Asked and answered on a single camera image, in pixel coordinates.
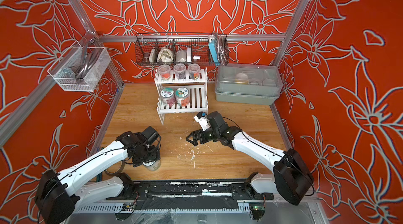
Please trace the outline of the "seed jar tree lid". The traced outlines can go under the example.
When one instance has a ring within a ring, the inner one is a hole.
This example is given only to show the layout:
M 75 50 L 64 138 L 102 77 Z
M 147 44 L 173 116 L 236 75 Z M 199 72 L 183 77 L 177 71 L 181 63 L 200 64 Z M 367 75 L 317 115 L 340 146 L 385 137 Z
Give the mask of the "seed jar tree lid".
M 161 160 L 155 160 L 143 163 L 143 166 L 149 171 L 157 171 L 161 167 Z

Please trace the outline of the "small clear cup red seeds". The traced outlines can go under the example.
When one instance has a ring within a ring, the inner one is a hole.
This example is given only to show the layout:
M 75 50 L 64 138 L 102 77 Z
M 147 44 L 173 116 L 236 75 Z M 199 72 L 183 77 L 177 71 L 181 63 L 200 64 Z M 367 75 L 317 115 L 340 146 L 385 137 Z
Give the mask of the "small clear cup red seeds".
M 161 77 L 161 80 L 169 80 L 171 78 L 171 67 L 167 64 L 162 64 L 158 67 L 157 73 Z

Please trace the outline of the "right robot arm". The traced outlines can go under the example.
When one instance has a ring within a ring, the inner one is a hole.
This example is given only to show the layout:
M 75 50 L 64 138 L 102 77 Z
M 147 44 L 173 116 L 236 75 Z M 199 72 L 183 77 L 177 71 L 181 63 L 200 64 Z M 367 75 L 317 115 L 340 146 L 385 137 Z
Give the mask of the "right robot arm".
M 268 168 L 274 178 L 262 173 L 251 176 L 249 187 L 258 194 L 278 192 L 292 205 L 299 205 L 304 197 L 315 192 L 314 178 L 301 155 L 293 148 L 276 149 L 251 137 L 238 124 L 229 126 L 228 118 L 215 111 L 199 112 L 194 116 L 201 129 L 191 132 L 186 141 L 197 146 L 208 142 L 220 142 L 233 150 L 242 152 Z

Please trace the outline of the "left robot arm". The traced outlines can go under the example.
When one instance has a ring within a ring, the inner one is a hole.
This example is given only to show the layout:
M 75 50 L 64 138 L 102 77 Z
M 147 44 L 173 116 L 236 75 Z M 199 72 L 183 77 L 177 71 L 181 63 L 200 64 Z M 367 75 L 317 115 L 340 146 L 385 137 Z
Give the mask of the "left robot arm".
M 93 184 L 89 181 L 118 162 L 129 160 L 134 167 L 158 163 L 161 139 L 151 126 L 142 132 L 125 132 L 82 162 L 59 172 L 44 172 L 34 198 L 38 219 L 46 224 L 61 224 L 80 207 L 108 198 L 136 204 L 140 192 L 126 173 Z

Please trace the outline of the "seed jar flower lid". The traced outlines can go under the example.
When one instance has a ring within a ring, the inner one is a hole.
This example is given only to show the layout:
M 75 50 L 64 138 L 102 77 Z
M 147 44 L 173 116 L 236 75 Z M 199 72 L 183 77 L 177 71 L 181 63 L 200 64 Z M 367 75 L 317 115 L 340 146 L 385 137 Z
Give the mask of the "seed jar flower lid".
M 172 107 L 176 104 L 175 91 L 173 88 L 166 87 L 160 91 L 160 98 L 164 105 Z

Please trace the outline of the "white slatted wooden shelf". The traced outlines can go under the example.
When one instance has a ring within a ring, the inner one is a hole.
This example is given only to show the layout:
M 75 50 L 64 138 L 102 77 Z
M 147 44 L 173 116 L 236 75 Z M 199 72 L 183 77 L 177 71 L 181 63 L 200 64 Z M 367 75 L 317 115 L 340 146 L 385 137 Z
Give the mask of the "white slatted wooden shelf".
M 185 79 L 178 79 L 174 70 L 163 67 L 154 79 L 157 92 L 157 114 L 164 124 L 166 114 L 208 112 L 207 70 L 199 72 L 198 79 L 191 79 L 188 70 Z

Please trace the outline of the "seed jar strawberry lid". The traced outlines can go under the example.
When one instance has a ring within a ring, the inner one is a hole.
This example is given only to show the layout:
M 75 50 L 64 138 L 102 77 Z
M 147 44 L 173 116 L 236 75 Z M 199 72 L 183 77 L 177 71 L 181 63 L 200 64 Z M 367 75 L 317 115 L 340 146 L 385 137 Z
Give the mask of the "seed jar strawberry lid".
M 176 103 L 180 107 L 187 107 L 190 104 L 190 91 L 186 87 L 179 87 L 175 91 Z

